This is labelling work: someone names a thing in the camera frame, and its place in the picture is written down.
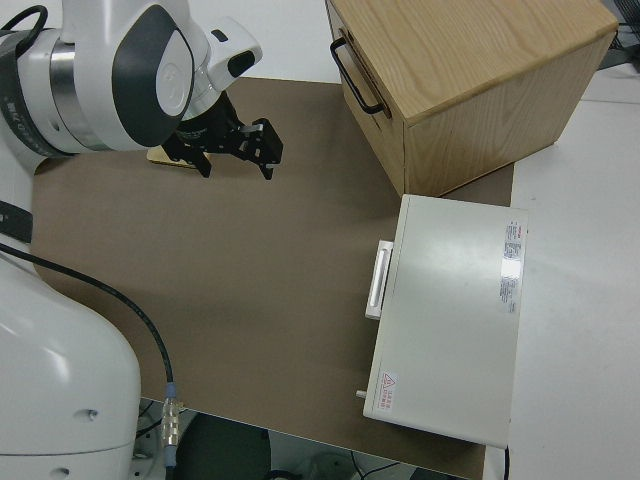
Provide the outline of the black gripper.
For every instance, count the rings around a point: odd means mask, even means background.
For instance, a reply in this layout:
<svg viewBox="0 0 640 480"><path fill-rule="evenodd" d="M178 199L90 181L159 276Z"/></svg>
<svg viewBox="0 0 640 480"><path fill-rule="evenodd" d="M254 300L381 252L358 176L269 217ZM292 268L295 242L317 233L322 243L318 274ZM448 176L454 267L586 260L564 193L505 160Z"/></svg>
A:
<svg viewBox="0 0 640 480"><path fill-rule="evenodd" d="M283 143L266 118L244 125L226 92L204 113L183 120L166 140L166 154L173 162L186 162L202 177L209 178L207 153L230 153L258 166L269 181L281 163Z"/></svg>

